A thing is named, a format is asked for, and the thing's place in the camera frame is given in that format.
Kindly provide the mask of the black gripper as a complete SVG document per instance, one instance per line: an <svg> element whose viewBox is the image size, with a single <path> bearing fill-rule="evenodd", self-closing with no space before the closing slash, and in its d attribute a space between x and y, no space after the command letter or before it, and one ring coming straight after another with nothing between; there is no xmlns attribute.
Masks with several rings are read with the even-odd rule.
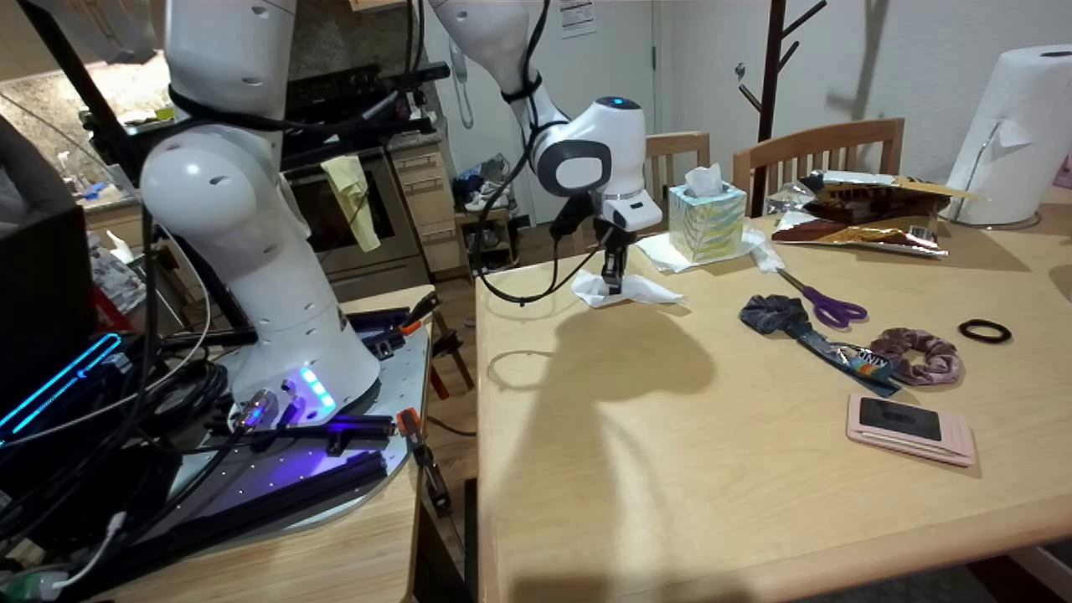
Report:
<svg viewBox="0 0 1072 603"><path fill-rule="evenodd" d="M625 261L625 249L637 242L637 234L625 232L622 224L604 221L604 217L593 221L593 234L595 234L595 249L605 259L599 269L605 290L612 290L612 261L615 261L615 290L622 290L622 274L625 274L622 261Z"/></svg>

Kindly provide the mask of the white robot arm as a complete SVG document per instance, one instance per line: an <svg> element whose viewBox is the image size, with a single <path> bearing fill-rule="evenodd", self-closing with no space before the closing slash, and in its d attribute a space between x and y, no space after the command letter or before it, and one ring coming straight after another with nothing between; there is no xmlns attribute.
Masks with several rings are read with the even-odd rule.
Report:
<svg viewBox="0 0 1072 603"><path fill-rule="evenodd" d="M561 115L531 51L550 0L430 0L452 43L513 107L528 167L605 242L659 221L646 195L642 107L599 97ZM280 184L283 85L299 0L167 0L164 61L185 123L148 155L148 211L234 296L253 341L226 357L239 427L325 426L378 381Z"/></svg>

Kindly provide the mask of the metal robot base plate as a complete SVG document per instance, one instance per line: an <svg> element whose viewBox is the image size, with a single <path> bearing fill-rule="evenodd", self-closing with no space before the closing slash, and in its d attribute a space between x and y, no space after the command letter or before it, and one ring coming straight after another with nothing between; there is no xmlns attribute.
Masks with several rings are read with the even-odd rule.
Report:
<svg viewBox="0 0 1072 603"><path fill-rule="evenodd" d="M300 529L387 484L408 459L394 415L421 404L430 329L385 336L385 344L380 379L358 413L191 451L153 535L195 527L226 527L231 535Z"/></svg>

